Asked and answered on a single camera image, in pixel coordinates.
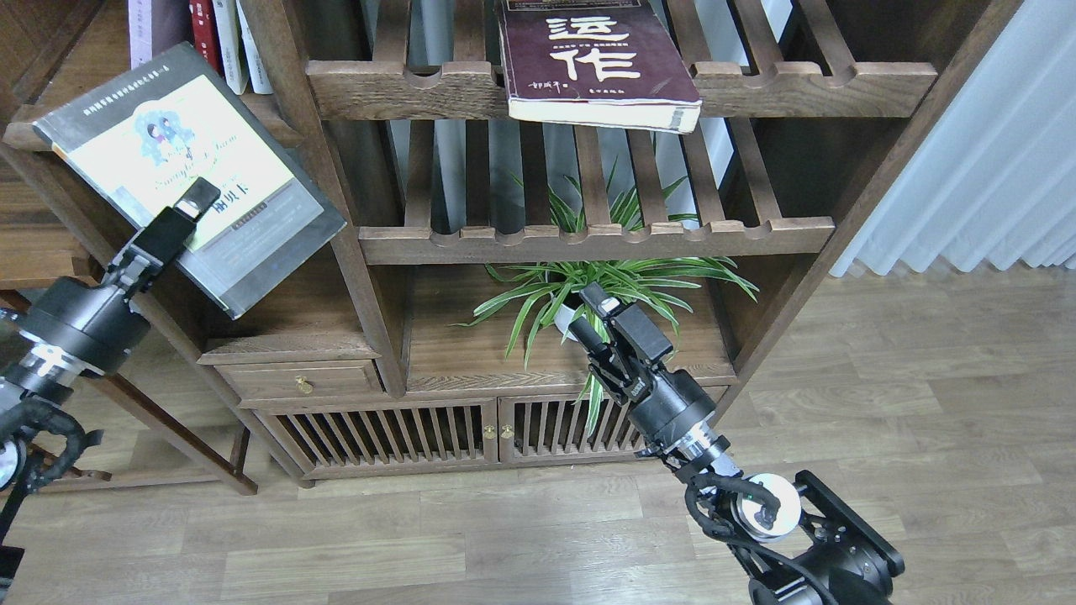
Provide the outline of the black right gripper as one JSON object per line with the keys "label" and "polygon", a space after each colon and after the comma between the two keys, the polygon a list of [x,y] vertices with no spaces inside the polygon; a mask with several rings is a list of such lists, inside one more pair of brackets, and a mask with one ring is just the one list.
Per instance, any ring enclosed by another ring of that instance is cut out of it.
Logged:
{"label": "black right gripper", "polygon": [[631,425],[643,436],[643,456],[707,458],[714,448],[714,399],[683,369],[669,371],[662,363],[672,353],[672,341],[634,302],[619,302],[597,282],[579,294],[601,321],[615,344],[587,318],[577,318],[568,332],[587,352],[589,371],[612,402],[629,414]]}

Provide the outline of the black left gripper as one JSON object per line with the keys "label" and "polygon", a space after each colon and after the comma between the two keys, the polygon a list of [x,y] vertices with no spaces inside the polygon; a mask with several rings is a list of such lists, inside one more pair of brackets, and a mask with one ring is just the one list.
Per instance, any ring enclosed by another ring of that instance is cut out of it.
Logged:
{"label": "black left gripper", "polygon": [[199,177],[176,203],[134,235],[126,255],[108,268],[103,283],[89,287],[66,276],[57,279],[27,313],[16,318],[19,332],[77,358],[85,374],[114,375],[150,330],[145,318],[131,309],[134,293],[147,290],[176,259],[197,223],[218,200],[220,189]]}

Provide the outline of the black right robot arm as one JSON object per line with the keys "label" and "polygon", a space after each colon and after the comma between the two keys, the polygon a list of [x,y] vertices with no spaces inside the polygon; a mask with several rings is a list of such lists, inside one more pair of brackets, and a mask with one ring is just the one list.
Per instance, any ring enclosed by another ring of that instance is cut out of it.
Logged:
{"label": "black right robot arm", "polygon": [[880,533],[811,472],[747,475],[710,426],[714,399],[683,369],[665,367],[672,342],[641,308],[595,283],[581,299],[606,329],[600,336],[586,318],[570,324],[589,371],[641,433],[641,455],[659,458],[685,486],[704,535],[741,563],[754,604],[890,602],[905,563]]}

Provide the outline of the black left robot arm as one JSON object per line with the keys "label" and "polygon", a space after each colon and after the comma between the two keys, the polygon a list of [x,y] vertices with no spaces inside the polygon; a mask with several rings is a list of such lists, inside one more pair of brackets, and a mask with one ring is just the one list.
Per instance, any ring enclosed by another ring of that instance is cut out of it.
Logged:
{"label": "black left robot arm", "polygon": [[26,313],[4,308],[3,320],[30,341],[29,352],[3,369],[1,432],[3,507],[8,534],[23,501],[69,472],[103,440],[62,409],[77,376],[111,376],[146,336],[150,323],[131,307],[186,249],[220,189],[203,177],[165,207],[124,245],[97,286],[63,276]]}

